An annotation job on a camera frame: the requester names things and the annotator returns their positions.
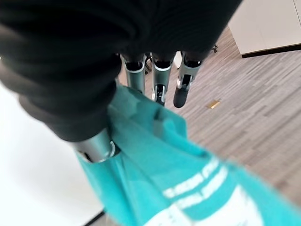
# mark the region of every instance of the robotic hand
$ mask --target robotic hand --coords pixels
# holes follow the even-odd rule
[[[165,105],[166,93],[168,90],[169,76],[175,53],[158,54],[152,53],[153,61],[153,85],[152,100]],[[129,87],[145,93],[144,67],[145,55],[135,58],[124,56],[127,72],[127,84]],[[174,94],[174,106],[181,108],[185,105],[189,89],[195,80],[199,68],[202,64],[202,54],[183,52],[182,63],[177,80],[177,87]]]

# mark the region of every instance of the gray wood-grain flooring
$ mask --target gray wood-grain flooring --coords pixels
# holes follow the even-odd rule
[[[181,109],[173,106],[176,78],[174,67],[166,107],[187,120],[190,139],[244,165],[301,206],[301,51],[242,59],[226,28]],[[151,83],[149,74],[148,97]],[[207,109],[213,99],[221,104]]]

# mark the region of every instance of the black knit sleeve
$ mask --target black knit sleeve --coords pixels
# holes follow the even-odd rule
[[[82,141],[107,126],[121,67],[115,51],[132,25],[104,1],[41,2],[0,2],[0,80],[61,139]]]

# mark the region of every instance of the silver metal rod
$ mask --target silver metal rod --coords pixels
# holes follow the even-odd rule
[[[115,144],[111,141],[107,129],[88,140],[71,142],[71,145],[88,162],[103,162],[116,153]]]
[[[133,89],[138,90],[142,94],[145,93],[145,57],[141,63],[141,68],[138,70],[129,70],[125,62],[125,69],[127,73],[127,85]]]

